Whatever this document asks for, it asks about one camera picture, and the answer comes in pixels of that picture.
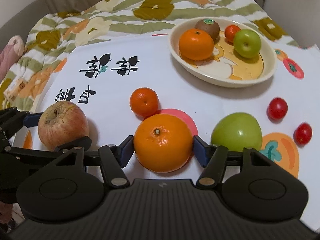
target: tangerine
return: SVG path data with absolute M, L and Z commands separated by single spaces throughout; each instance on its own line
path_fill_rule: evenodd
M 226 40 L 230 43 L 233 43 L 233 39 L 236 33 L 240 30 L 240 27 L 237 25 L 229 25 L 224 31 L 224 36 L 226 37 Z
M 159 99 L 152 89 L 138 88 L 130 97 L 130 107 L 136 115 L 147 117 L 158 110 Z
M 167 173 L 184 166 L 193 137 L 185 122 L 170 114 L 155 114 L 137 128 L 133 138 L 137 159 L 146 169 Z
M 208 33 L 199 29 L 184 32 L 179 39 L 180 53 L 192 60 L 205 60 L 212 55 L 213 39 Z

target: printed chinese characters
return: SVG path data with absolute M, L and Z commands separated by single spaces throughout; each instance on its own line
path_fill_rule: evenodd
M 119 68 L 112 68 L 111 70 L 117 70 L 117 73 L 121 76 L 124 76 L 127 71 L 127 76 L 129 76 L 130 71 L 137 71 L 137 67 L 132 67 L 137 64 L 137 62 L 140 62 L 138 60 L 138 56 L 130 57 L 128 60 L 126 60 L 124 57 L 122 58 L 122 61 L 117 61 L 117 64 L 122 64 L 119 66 Z
M 88 85 L 88 89 L 82 93 L 78 103 L 88 104 L 89 96 L 93 96 L 96 93 L 97 93 L 96 91 L 90 90 L 90 85 Z
M 54 100 L 55 102 L 57 101 L 63 101 L 63 100 L 67 100 L 67 101 L 71 101 L 73 98 L 75 98 L 76 96 L 73 95 L 73 92 L 75 91 L 75 88 L 70 88 L 67 89 L 66 92 L 64 92 L 62 89 L 60 89 L 59 94 L 56 96 L 56 99 Z
M 107 64 L 109 63 L 109 61 L 111 61 L 112 59 L 110 59 L 111 54 L 105 54 L 103 56 L 100 57 L 100 59 L 97 59 L 96 56 L 94 56 L 94 60 L 89 60 L 87 61 L 87 64 L 92 64 L 91 66 L 89 66 L 89 69 L 81 69 L 79 72 L 86 72 L 84 75 L 88 78 L 92 78 L 94 76 L 94 74 L 96 73 L 95 77 L 96 78 L 98 76 L 98 74 L 101 74 L 101 72 L 105 72 L 108 68 Z
M 72 99 L 74 99 L 76 97 L 76 95 L 74 95 L 75 88 L 70 88 L 67 89 L 66 92 L 63 91 L 63 89 L 60 89 L 59 94 L 56 96 L 55 98 L 55 102 L 57 101 L 63 101 L 63 100 L 67 100 L 67 101 L 71 101 Z M 89 96 L 93 96 L 95 95 L 97 92 L 94 90 L 90 89 L 90 85 L 88 85 L 88 89 L 86 89 L 84 92 L 82 92 L 82 95 L 79 98 L 78 103 L 79 104 L 88 104 L 89 102 Z

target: kiwi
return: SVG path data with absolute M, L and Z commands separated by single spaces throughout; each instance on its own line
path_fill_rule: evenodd
M 213 41 L 219 36 L 220 26 L 212 19 L 202 19 L 196 23 L 196 29 L 203 30 L 208 33 Z

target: bed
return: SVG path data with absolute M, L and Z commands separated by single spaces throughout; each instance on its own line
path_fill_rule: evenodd
M 254 0 L 102 0 L 82 12 L 47 14 L 36 23 L 26 53 L 0 83 L 0 107 L 33 112 L 50 76 L 77 46 L 165 34 L 185 19 L 205 16 L 228 18 L 271 41 L 298 46 Z

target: red apple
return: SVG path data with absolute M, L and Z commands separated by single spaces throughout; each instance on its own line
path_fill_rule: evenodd
M 88 120 L 75 103 L 59 101 L 41 115 L 38 134 L 44 146 L 53 151 L 59 145 L 89 136 Z

